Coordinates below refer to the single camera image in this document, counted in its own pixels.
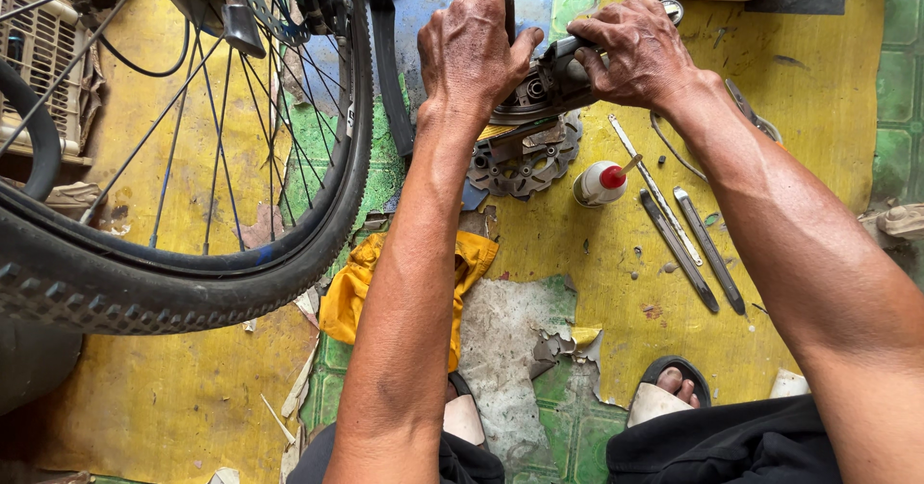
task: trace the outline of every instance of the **yellow rag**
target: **yellow rag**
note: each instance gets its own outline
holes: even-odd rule
[[[359,314],[366,300],[372,272],[385,245],[385,233],[373,233],[353,248],[346,265],[334,276],[321,299],[318,324],[328,336],[346,344],[356,341]],[[449,340],[449,371],[459,364],[462,295],[488,270],[497,254],[497,242],[475,233],[456,233],[456,290],[453,294],[453,331]]]

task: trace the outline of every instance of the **red cap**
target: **red cap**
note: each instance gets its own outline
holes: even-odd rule
[[[620,186],[626,183],[626,176],[619,175],[619,172],[623,171],[622,167],[612,166],[606,167],[606,169],[600,172],[600,184],[603,185],[603,188],[607,190],[616,190]]]

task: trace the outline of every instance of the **hand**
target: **hand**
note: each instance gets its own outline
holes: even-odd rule
[[[433,13],[417,33],[427,91],[422,112],[447,112],[479,130],[488,123],[494,107],[526,77],[543,39],[542,30],[532,27],[510,46],[503,16],[503,0],[453,0],[448,9]]]
[[[664,113],[691,84],[718,78],[693,64],[658,0],[614,2],[591,18],[572,21],[567,30],[601,45],[610,59],[607,68],[594,50],[575,52],[600,100]]]

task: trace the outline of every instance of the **sandal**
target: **sandal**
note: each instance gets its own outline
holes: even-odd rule
[[[700,408],[711,407],[709,384],[692,363],[680,356],[659,357],[648,365],[648,369],[642,374],[636,395],[629,405],[629,420],[626,428],[671,412],[693,409],[689,404],[677,399],[676,395],[657,386],[658,377],[670,367],[680,370],[680,375],[684,380],[693,382],[693,395],[699,399]]]
[[[475,397],[468,390],[468,384],[458,371],[449,373],[449,382],[456,387],[458,397],[446,404],[443,414],[443,430],[469,443],[481,445],[485,450],[488,443],[481,426],[481,415],[475,404]]]

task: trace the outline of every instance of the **forearm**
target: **forearm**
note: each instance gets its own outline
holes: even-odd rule
[[[837,197],[712,84],[663,113],[700,160],[808,377],[845,482],[907,481],[924,471],[924,296]]]
[[[790,349],[918,351],[918,288],[834,193],[710,79],[665,112],[707,172],[735,248]]]
[[[442,118],[422,119],[429,121],[419,123],[418,142],[444,138],[445,146],[415,149],[366,296],[337,414],[334,459],[366,455],[355,464],[336,465],[342,478],[383,478],[386,472],[379,465],[394,467],[394,457],[370,457],[367,450],[384,444],[408,446],[404,464],[423,465],[435,476],[453,316],[456,229],[470,157],[466,147],[455,143],[468,142],[470,150],[479,123],[464,128],[447,126]],[[422,133],[434,133],[435,139]]]

